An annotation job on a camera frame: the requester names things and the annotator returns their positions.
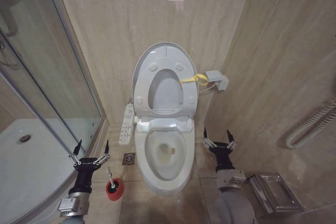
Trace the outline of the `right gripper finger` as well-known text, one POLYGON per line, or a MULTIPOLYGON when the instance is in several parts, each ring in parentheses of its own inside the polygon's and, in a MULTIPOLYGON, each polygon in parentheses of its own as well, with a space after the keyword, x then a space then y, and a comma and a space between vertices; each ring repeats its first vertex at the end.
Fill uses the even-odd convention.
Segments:
POLYGON ((230 149, 230 150, 233 150, 235 148, 237 142, 234 140, 234 137, 229 130, 227 130, 227 136, 228 136, 228 140, 229 140, 229 144, 228 144, 227 148, 230 149))
POLYGON ((212 150, 213 148, 217 147, 217 145, 208 138, 206 128, 204 128, 204 131, 203 131, 202 143, 209 150, 212 150))

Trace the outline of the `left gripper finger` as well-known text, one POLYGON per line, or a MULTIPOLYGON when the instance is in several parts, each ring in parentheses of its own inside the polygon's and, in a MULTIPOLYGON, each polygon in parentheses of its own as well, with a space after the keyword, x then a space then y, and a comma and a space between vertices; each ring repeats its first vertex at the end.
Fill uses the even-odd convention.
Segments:
POLYGON ((109 141, 106 143, 106 147, 104 149, 104 154, 97 158, 96 161, 94 161, 94 164, 99 166, 105 163, 109 159, 109 141))
POLYGON ((78 145, 74 148, 73 153, 68 156, 68 158, 72 161, 73 165, 80 165, 81 164, 81 161, 79 160, 79 158, 77 156, 79 154, 80 149, 81 149, 81 142, 82 142, 82 140, 80 140, 78 145))

